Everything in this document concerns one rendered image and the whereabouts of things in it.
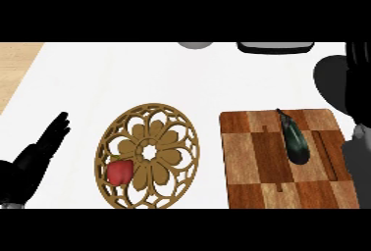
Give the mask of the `dark purple eggplant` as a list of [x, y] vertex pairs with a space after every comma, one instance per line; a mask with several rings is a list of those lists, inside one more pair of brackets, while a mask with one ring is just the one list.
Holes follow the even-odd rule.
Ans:
[[296, 165], [305, 165], [311, 159], [311, 149], [305, 135], [293, 118], [281, 110], [277, 110], [277, 113], [281, 120], [281, 130], [289, 160]]

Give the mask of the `golden floral openwork trivet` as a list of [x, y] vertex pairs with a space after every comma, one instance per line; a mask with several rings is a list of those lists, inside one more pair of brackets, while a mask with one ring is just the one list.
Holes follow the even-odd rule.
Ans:
[[[129, 184], [111, 185], [108, 164], [134, 161]], [[131, 108], [103, 136], [95, 176], [101, 193], [119, 209], [165, 209], [184, 197], [200, 160], [196, 128], [172, 106], [150, 103]]]

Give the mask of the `brown checkered wooden cutting board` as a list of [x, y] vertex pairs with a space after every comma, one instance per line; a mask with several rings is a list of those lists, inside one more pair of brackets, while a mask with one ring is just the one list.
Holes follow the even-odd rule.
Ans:
[[221, 134], [233, 208], [360, 207], [341, 146], [345, 142], [329, 109], [287, 110], [311, 149], [304, 165], [286, 153], [280, 113], [270, 111], [221, 114]]

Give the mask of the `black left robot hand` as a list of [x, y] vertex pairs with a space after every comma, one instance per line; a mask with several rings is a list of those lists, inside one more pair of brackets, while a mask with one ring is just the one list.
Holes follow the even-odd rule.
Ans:
[[27, 205], [33, 198], [51, 160], [72, 130], [69, 125], [69, 113], [63, 112], [15, 161], [0, 160], [0, 208], [4, 203]]

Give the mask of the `grey round object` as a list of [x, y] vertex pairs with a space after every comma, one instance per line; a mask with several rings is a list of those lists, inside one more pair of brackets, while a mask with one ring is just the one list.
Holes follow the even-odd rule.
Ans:
[[212, 45], [213, 42], [179, 42], [184, 48], [199, 50]]

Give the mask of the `black and grey appliance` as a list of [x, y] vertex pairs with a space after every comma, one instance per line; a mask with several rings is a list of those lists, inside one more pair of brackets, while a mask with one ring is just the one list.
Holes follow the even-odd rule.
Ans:
[[246, 53], [283, 55], [308, 53], [314, 42], [239, 42], [239, 49]]

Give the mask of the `red bell pepper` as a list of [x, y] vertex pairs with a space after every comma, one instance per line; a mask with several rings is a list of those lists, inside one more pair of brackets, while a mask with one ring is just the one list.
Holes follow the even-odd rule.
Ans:
[[134, 176], [134, 161], [119, 160], [108, 164], [108, 181], [111, 185], [129, 184]]

